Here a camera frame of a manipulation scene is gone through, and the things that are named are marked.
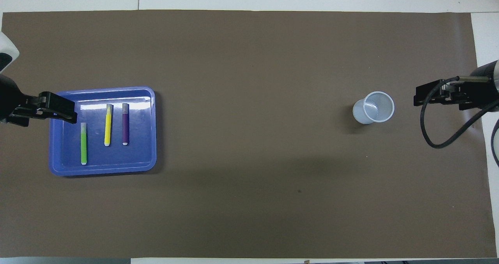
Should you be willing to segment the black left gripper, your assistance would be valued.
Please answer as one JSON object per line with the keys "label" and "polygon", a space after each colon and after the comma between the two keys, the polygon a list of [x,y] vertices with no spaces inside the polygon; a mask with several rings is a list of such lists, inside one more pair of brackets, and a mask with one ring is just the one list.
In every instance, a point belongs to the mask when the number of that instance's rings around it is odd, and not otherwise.
{"label": "black left gripper", "polygon": [[[8,123],[21,127],[28,127],[30,118],[36,118],[36,106],[32,104],[35,96],[24,94],[17,84],[9,77],[0,75],[0,119]],[[27,115],[11,115],[14,110],[21,106],[22,110],[27,109]],[[77,123],[76,104],[72,100],[44,91],[39,94],[38,111],[42,119],[57,119]]]}

